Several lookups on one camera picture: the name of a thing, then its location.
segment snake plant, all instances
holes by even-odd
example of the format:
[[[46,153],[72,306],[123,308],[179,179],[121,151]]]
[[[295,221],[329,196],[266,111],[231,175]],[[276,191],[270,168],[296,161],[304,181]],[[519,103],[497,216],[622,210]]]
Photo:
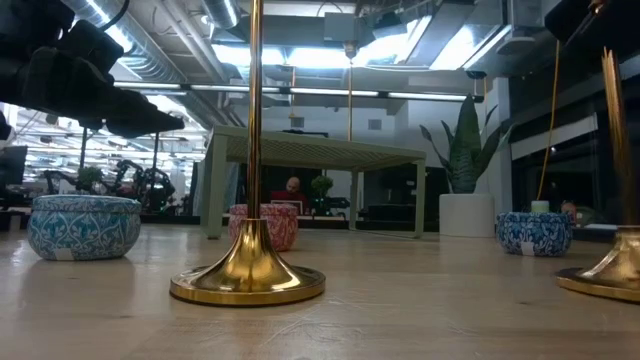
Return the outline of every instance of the snake plant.
[[[496,107],[497,105],[487,113],[483,131],[486,129],[491,114]],[[444,131],[449,140],[448,160],[438,151],[429,130],[420,125],[422,136],[433,145],[433,149],[438,155],[442,167],[447,172],[451,190],[455,194],[473,193],[476,189],[478,178],[485,172],[487,166],[489,166],[493,154],[507,143],[513,127],[509,128],[503,135],[501,131],[502,127],[499,126],[487,137],[484,147],[482,147],[478,115],[476,114],[476,108],[471,95],[467,95],[462,103],[455,134],[451,132],[451,128],[444,121],[442,121],[442,126],[444,126]]]

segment table leg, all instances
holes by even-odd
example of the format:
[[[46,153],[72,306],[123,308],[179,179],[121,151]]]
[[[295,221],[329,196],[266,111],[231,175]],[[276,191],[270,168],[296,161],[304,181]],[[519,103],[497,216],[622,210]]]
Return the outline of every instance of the table leg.
[[[424,231],[424,195],[426,191],[425,161],[416,161],[416,232],[414,237],[420,239]]]
[[[205,186],[209,186],[210,190],[208,194],[205,192],[203,197],[203,200],[206,201],[203,208],[207,208],[208,211],[203,212],[202,215],[206,216],[204,230],[207,237],[219,239],[222,235],[222,211],[224,210],[224,192],[227,179],[227,137],[214,136],[212,141],[211,172],[205,175]]]
[[[349,230],[356,229],[356,221],[358,221],[358,171],[351,172],[351,205],[349,207]]]

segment white planter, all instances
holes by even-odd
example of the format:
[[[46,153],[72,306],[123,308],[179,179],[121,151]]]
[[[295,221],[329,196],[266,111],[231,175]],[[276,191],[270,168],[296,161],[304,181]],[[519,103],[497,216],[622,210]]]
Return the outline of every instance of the white planter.
[[[440,195],[440,234],[473,238],[495,237],[493,196]]]

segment ceiling vent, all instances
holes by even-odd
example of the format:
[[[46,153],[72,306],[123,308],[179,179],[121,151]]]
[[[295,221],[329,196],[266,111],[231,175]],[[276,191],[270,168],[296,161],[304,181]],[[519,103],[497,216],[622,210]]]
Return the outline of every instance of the ceiling vent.
[[[382,130],[382,120],[369,119],[369,130]]]
[[[292,129],[302,129],[304,128],[304,118],[293,116],[291,117],[291,128]]]

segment white tag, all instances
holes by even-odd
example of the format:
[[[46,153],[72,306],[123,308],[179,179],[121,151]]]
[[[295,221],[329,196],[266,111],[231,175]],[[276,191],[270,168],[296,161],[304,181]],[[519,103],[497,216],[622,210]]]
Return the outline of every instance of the white tag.
[[[522,255],[525,256],[536,256],[536,253],[533,252],[533,243],[528,241],[528,242],[522,242],[520,243],[520,248],[522,249]]]
[[[73,260],[75,260],[73,258],[73,254],[71,253],[71,249],[69,249],[69,248],[54,249],[53,250],[53,254],[56,256],[56,260],[60,260],[60,261],[73,261]]]

